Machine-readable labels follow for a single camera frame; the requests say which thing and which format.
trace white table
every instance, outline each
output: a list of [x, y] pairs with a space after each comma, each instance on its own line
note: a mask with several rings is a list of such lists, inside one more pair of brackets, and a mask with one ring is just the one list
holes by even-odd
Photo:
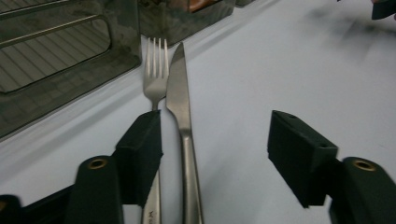
[[[370, 17], [368, 0], [257, 0], [185, 40], [206, 224], [330, 223], [330, 200], [304, 210], [267, 159], [272, 110], [330, 139], [338, 159], [363, 157], [396, 179], [396, 22]], [[0, 194], [33, 203], [73, 184], [81, 162], [110, 155], [150, 109], [142, 74], [141, 66], [1, 142]], [[160, 108], [163, 224], [178, 224], [178, 133]], [[125, 216], [138, 223], [140, 208], [125, 206]]]

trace knife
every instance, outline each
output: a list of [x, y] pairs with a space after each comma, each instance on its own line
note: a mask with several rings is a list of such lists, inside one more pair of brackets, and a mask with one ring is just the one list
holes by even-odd
[[166, 88], [166, 107], [177, 121], [183, 173], [183, 224], [204, 224], [194, 143], [192, 141], [189, 85], [184, 45], [173, 56]]

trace silver fork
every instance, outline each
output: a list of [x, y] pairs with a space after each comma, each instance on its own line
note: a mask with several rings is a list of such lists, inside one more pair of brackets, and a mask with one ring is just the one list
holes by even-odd
[[158, 109], [158, 103], [166, 95], [166, 83], [169, 77], [168, 49], [166, 39], [163, 41], [164, 59], [161, 55], [161, 39], [156, 49], [154, 38], [152, 49], [150, 49], [150, 38], [148, 39], [148, 50], [146, 54], [146, 70], [144, 78], [144, 93], [152, 102], [152, 110]]
[[[158, 110], [158, 103], [166, 95], [166, 84], [169, 77], [168, 50], [166, 39], [163, 41], [164, 55], [161, 54], [161, 39], [154, 38], [152, 47], [148, 39], [146, 54], [146, 70], [144, 76], [144, 89], [146, 97], [152, 102], [152, 110]], [[160, 171], [157, 172], [152, 182], [145, 208], [142, 212], [142, 224], [161, 224], [161, 186]]]

